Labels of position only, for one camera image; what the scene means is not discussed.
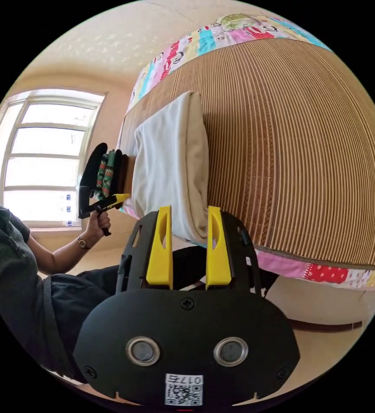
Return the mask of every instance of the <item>colorful patterned bedsheet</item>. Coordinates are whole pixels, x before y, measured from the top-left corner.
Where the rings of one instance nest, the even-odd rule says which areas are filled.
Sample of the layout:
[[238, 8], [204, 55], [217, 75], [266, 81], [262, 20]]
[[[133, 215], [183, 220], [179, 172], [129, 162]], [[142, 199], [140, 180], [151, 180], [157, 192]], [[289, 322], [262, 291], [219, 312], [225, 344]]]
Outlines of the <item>colorful patterned bedsheet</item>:
[[[139, 219], [130, 206], [123, 206], [121, 211]], [[349, 290], [375, 290], [375, 270], [357, 270], [350, 268], [326, 267], [296, 261], [259, 251], [255, 248], [259, 267], [265, 271], [287, 278], [321, 283], [336, 288]]]
[[223, 16], [208, 26], [187, 34], [145, 66], [134, 86], [127, 111], [169, 73], [190, 60], [221, 47], [273, 38], [299, 40], [330, 50], [306, 30], [273, 15], [253, 17], [238, 13]]

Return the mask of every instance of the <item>bed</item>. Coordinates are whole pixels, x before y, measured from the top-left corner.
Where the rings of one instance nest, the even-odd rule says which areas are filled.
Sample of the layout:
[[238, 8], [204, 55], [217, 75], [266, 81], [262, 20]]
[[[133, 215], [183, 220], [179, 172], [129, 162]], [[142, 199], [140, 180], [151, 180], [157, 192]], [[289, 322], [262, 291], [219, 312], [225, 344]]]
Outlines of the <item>bed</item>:
[[[156, 56], [134, 86], [117, 148], [189, 90], [201, 94], [208, 203], [239, 217], [259, 265], [375, 289], [375, 106], [320, 40], [282, 18], [235, 14]], [[136, 218], [131, 198], [123, 211]]]

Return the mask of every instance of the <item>bamboo mat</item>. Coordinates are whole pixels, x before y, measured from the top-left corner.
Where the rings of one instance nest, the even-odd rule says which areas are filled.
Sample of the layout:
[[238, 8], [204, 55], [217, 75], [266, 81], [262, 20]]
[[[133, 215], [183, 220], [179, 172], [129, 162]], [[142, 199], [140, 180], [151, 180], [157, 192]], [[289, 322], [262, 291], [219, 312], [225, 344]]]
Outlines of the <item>bamboo mat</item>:
[[260, 250], [375, 268], [375, 106], [334, 53], [266, 39], [202, 55], [128, 112], [123, 153], [135, 155], [137, 126], [189, 90], [202, 96], [209, 205], [239, 217]]

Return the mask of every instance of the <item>qr code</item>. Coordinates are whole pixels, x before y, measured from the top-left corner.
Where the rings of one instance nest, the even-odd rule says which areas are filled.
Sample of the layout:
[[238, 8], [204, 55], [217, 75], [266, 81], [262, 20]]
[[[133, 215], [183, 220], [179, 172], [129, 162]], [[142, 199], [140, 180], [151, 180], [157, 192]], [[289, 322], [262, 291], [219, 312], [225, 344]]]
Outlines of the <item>qr code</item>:
[[166, 377], [166, 405], [201, 406], [203, 404], [202, 376], [170, 374]]

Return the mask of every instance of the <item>window frame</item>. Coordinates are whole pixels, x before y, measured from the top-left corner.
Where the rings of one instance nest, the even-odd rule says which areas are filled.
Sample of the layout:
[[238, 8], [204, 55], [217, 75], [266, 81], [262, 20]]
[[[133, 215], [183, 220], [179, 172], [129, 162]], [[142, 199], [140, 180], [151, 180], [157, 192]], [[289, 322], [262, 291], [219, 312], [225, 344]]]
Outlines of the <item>window frame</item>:
[[[65, 90], [67, 94], [73, 94], [73, 91]], [[102, 102], [105, 98], [104, 96], [94, 95], [94, 97], [99, 97], [99, 101], [96, 102], [95, 100], [89, 100], [84, 98], [78, 98], [74, 96], [60, 96], [59, 94], [51, 95], [51, 93], [44, 93], [44, 94], [34, 94], [29, 93], [27, 96], [20, 96], [19, 98], [15, 99], [8, 99], [7, 106], [5, 109], [8, 110], [9, 107], [13, 105], [22, 104], [21, 110], [18, 113], [18, 116], [12, 126], [11, 132], [9, 134], [8, 140], [6, 142], [5, 152], [2, 159], [2, 169], [0, 175], [0, 205], [4, 206], [4, 192], [7, 191], [23, 191], [23, 190], [33, 190], [33, 191], [43, 191], [43, 190], [52, 190], [52, 191], [71, 191], [74, 192], [76, 196], [76, 208], [78, 211], [78, 185], [79, 180], [84, 172], [85, 163], [86, 163], [86, 155], [89, 148], [91, 136], [93, 133], [94, 125], [102, 105]], [[88, 108], [92, 109], [93, 112], [90, 116], [88, 121], [88, 126], [77, 126], [72, 124], [66, 123], [22, 123], [22, 119], [30, 105], [36, 104], [54, 104], [54, 105], [70, 105], [80, 108]], [[70, 130], [77, 130], [84, 132], [83, 140], [80, 147], [80, 152], [77, 156], [72, 155], [58, 155], [58, 154], [26, 154], [26, 153], [16, 153], [12, 154], [12, 148], [15, 142], [16, 134], [19, 129], [26, 129], [31, 127], [48, 127], [48, 128], [57, 128], [57, 129], [70, 129]], [[27, 186], [5, 186], [6, 180], [6, 172], [8, 167], [8, 161], [11, 158], [22, 158], [22, 157], [29, 157], [29, 158], [55, 158], [55, 159], [77, 159], [79, 160], [78, 165], [78, 175], [76, 178], [76, 186], [75, 187], [65, 187], [65, 186], [35, 186], [35, 185], [27, 185]], [[30, 228], [65, 228], [65, 227], [81, 227], [81, 220], [78, 217], [75, 217], [74, 221], [71, 221], [70, 224], [66, 224], [62, 221], [24, 221], [24, 223]]]

